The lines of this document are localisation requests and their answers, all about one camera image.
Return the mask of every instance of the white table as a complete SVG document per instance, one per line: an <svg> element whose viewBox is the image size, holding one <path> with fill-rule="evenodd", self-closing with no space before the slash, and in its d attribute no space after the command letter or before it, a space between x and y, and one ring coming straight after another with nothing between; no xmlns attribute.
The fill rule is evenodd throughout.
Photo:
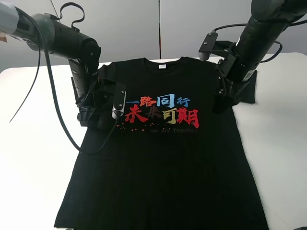
<svg viewBox="0 0 307 230"><path fill-rule="evenodd" d="M217 62L218 57L210 61ZM69 66L53 74L64 121L80 145ZM258 104L234 108L271 230L307 226L307 57L280 54L258 67ZM62 130L42 67L12 123L36 67L0 74L0 228L51 230L78 154Z"/></svg>

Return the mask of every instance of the printed graphic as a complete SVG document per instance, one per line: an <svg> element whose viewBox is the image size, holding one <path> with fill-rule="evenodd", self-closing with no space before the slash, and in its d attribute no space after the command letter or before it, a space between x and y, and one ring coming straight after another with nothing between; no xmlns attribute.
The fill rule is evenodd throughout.
<svg viewBox="0 0 307 230"><path fill-rule="evenodd" d="M189 124L191 128L199 128L198 110L190 109L191 100L187 97L176 97L175 94L167 94L163 96L141 96L135 98L135 101L126 102L130 106L129 111L125 114L125 122L133 124L143 123L144 128L155 125L158 122L161 125L168 125L167 129L163 128L163 132L190 132L190 129L180 129L181 124Z"/></svg>

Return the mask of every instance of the black t-shirt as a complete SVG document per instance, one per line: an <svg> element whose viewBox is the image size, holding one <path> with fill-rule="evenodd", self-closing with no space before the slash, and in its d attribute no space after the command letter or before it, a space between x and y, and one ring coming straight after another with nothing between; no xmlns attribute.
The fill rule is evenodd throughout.
<svg viewBox="0 0 307 230"><path fill-rule="evenodd" d="M82 230L267 230L232 109L212 113L215 64L182 57L114 62L99 70L127 86L105 149L79 153L55 227ZM95 151L105 129L88 129Z"/></svg>

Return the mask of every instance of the yellow chinese character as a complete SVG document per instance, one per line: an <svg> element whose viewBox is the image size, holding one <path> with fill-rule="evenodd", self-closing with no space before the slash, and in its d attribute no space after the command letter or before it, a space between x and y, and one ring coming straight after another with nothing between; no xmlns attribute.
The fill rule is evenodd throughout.
<svg viewBox="0 0 307 230"><path fill-rule="evenodd" d="M175 112L176 108L167 110L167 111L162 111L163 112L163 119L166 120L168 117L172 116L172 120L168 121L170 124L176 124L176 118L175 118Z"/></svg>

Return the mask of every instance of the cable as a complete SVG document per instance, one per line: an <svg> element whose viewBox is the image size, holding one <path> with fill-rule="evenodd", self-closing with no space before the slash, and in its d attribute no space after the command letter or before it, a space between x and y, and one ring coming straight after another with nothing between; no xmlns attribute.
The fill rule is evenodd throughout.
<svg viewBox="0 0 307 230"><path fill-rule="evenodd" d="M293 24L290 25L290 26L301 25L301 24L305 24L305 23L307 23L307 20L301 21L301 22L299 22L299 23L293 23ZM215 33L216 31L221 30L221 29L230 28L230 27L237 27L237 26L246 26L246 25L247 25L246 23L243 23L243 24L224 25L224 26L215 28L212 32ZM279 49L278 49L278 51L277 51L272 57L270 57L269 59L267 59L267 60L265 60L265 61L262 61L262 62L260 62L260 63L266 63L266 62L272 61L273 59L275 59L275 58L281 53L281 51L283 50L283 45L282 45L280 42L278 42L278 41L275 41L275 43L279 44Z"/></svg>
<svg viewBox="0 0 307 230"><path fill-rule="evenodd" d="M297 26L297 25L303 25L303 24L306 24L306 23L307 23L307 20L304 20L304 21L301 21L301 22L292 23L291 25L289 25L289 27L291 27L291 26Z"/></svg>
<svg viewBox="0 0 307 230"><path fill-rule="evenodd" d="M18 114L18 112L19 112L19 110L21 109L21 107L23 106L25 100L27 100L27 98L28 98L28 96L29 96L29 94L30 94L30 92L31 92L31 90L32 90L32 88L33 88L35 82L36 82L37 75L38 75L38 71L39 71L39 67L40 67L40 46L38 46L38 65L37 65L37 71L36 71L36 75L35 75L34 81L33 81L33 83L32 83L32 86L31 86L31 88L30 88L28 94L27 94L26 97L24 98L24 101L21 103L21 105L20 105L19 108L17 109L16 113L15 113L14 116L11 118L10 122L11 122L11 121L15 118L15 116Z"/></svg>
<svg viewBox="0 0 307 230"><path fill-rule="evenodd" d="M45 41L45 38L41 32L41 30L39 29L36 21L31 17L29 16L27 13L25 13L24 11L22 11L21 9L17 8L16 7L16 10L22 14L25 18L27 18L37 29L40 37L41 37L41 43L43 45L43 50L44 50L44 53L45 53L45 58L46 58L46 63L47 63L47 70L48 70L48 74L49 74L49 79L50 79L50 85L51 85L51 91L52 91L52 97L53 97L53 102L54 102L54 106L55 106L55 109L56 109L56 112L57 112L57 115L58 115L58 118L59 118L59 122L61 123L61 126L65 132L65 134L67 135L68 139L71 141L71 143L73 144L73 146L80 152L80 153L83 153L83 154L86 154L86 155L95 155L95 154L98 154L100 151L103 150L103 148L105 147L106 145L106 142L108 141L108 139L110 138L111 134L113 133L116 125L117 125L117 120L115 121L115 124L114 124L114 127L111 129L109 135L107 136L105 142L103 143L103 145L101 146L101 148L96 151L96 152L93 152L93 153L85 153L85 152L82 152L81 151L81 148L77 145L77 143L74 141L74 139L72 138L72 136L70 135L65 123L64 123L64 120L63 120L63 117L61 115L61 112L60 112L60 109L59 109L59 103L58 103L58 99L57 99L57 92L56 92L56 89L55 89L55 85L54 85L54 79L53 79L53 74L52 74L52 69L51 69L51 63L50 63L50 58L49 58L49 53L48 53L48 49L47 49L47 46L46 46L46 41Z"/></svg>
<svg viewBox="0 0 307 230"><path fill-rule="evenodd" d="M266 62L272 61L274 58L276 58L281 53L281 51L283 50L283 45L280 42L278 42L278 41L275 41L275 43L279 44L279 49L277 50L276 54L274 54L269 59L267 59L265 61L262 61L260 63L266 63Z"/></svg>

